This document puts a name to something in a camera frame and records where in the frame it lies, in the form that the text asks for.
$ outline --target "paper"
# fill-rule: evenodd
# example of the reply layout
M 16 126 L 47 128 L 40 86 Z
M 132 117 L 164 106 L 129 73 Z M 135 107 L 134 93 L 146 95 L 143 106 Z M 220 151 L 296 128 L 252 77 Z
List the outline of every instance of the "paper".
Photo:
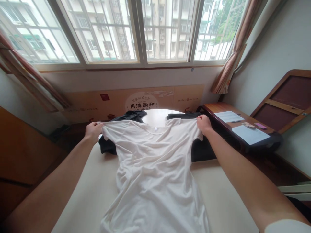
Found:
M 244 120 L 244 118 L 240 117 L 238 114 L 235 114 L 232 111 L 215 113 L 215 115 L 218 116 L 225 123 L 232 122 L 232 121 L 238 121 L 238 120 Z
M 250 129 L 244 125 L 232 128 L 232 131 L 240 136 L 249 145 L 253 145 L 256 142 L 269 138 L 270 136 L 259 129 Z

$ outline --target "wooden desk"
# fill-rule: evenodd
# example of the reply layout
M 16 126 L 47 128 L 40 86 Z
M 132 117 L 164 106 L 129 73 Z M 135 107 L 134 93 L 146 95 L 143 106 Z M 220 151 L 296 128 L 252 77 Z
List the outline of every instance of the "wooden desk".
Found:
M 197 109 L 197 112 L 200 110 L 203 110 L 204 113 L 211 119 L 211 121 L 216 122 L 218 125 L 220 125 L 223 129 L 225 129 L 233 138 L 237 139 L 238 142 L 240 143 L 240 152 L 246 152 L 248 153 L 250 148 L 252 147 L 261 147 L 261 148 L 267 148 L 268 144 L 272 144 L 271 147 L 269 147 L 269 152 L 274 152 L 279 148 L 281 143 L 283 142 L 282 136 L 278 134 L 274 129 L 271 127 L 259 122 L 258 120 L 250 117 L 249 115 L 241 112 L 240 110 L 232 107 L 231 105 L 227 103 L 211 103 L 211 104 L 204 104 L 202 106 L 199 106 Z M 219 112 L 226 112 L 226 111 L 232 111 L 238 115 L 240 115 L 244 120 L 241 120 L 241 122 L 237 123 L 225 123 L 222 121 L 218 116 L 215 115 L 215 113 Z M 242 138 L 240 138 L 238 135 L 236 135 L 233 131 L 232 128 L 238 127 L 242 125 L 243 122 L 248 122 L 255 126 L 257 129 L 261 130 L 262 132 L 265 132 L 270 135 L 270 138 L 267 138 L 265 140 L 262 140 L 260 142 L 257 142 L 253 145 L 247 144 Z M 258 126 L 255 125 L 255 123 L 260 123 L 267 127 L 267 129 L 260 129 Z

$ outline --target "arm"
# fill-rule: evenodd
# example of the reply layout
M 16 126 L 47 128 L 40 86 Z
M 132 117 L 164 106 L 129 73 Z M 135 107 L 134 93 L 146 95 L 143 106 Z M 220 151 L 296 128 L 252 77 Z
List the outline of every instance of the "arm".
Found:
M 103 124 L 86 127 L 84 138 L 6 220 L 9 232 L 51 232 L 73 193 Z
M 207 116 L 199 116 L 198 128 L 207 137 L 225 174 L 240 195 L 260 232 L 282 219 L 310 225 L 280 190 L 251 162 L 234 150 L 211 127 Z

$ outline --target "wall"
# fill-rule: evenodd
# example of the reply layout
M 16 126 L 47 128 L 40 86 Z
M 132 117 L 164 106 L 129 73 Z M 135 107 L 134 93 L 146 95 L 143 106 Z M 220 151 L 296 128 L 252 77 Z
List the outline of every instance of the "wall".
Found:
M 131 71 L 56 72 L 42 74 L 57 90 L 87 92 L 145 87 L 205 84 L 201 103 L 217 102 L 219 95 L 210 92 L 221 67 L 155 69 Z
M 47 113 L 14 76 L 1 69 L 0 106 L 47 135 L 67 122 L 60 113 Z
M 288 1 L 245 66 L 234 75 L 224 101 L 251 114 L 291 69 L 311 70 L 311 1 Z M 284 134 L 278 154 L 311 176 L 311 120 Z

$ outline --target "window frame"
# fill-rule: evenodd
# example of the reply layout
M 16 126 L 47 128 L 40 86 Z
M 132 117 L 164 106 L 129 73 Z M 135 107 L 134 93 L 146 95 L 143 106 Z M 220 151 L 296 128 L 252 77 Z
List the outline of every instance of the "window frame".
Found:
M 69 20 L 69 17 L 62 5 L 61 0 L 47 0 L 50 4 L 54 14 L 59 20 L 60 25 L 63 28 L 65 35 L 67 36 L 74 52 L 77 55 L 80 63 L 36 63 L 33 64 L 39 71 L 65 71 L 65 70 L 96 70 L 96 69 L 135 69 L 135 68 L 166 68 L 166 67 L 196 67 L 196 66 L 221 66 L 227 61 L 233 44 L 231 44 L 229 54 L 224 60 L 200 60 L 194 61 L 195 49 L 198 43 L 198 35 L 200 31 L 200 24 L 202 14 L 204 13 L 204 0 L 194 0 L 194 12 L 191 27 L 193 27 L 190 33 L 190 40 L 188 48 L 188 59 L 186 61 L 147 61 L 147 50 L 145 34 L 140 33 L 141 29 L 144 31 L 143 22 L 143 9 L 142 2 L 144 0 L 130 0 L 128 1 L 129 15 L 131 17 L 131 27 L 133 31 L 133 40 L 135 44 L 134 51 L 137 54 L 137 61 L 122 61 L 122 63 L 114 62 L 93 62 L 89 63 L 88 59 L 83 51 L 78 37 L 73 29 L 73 26 Z

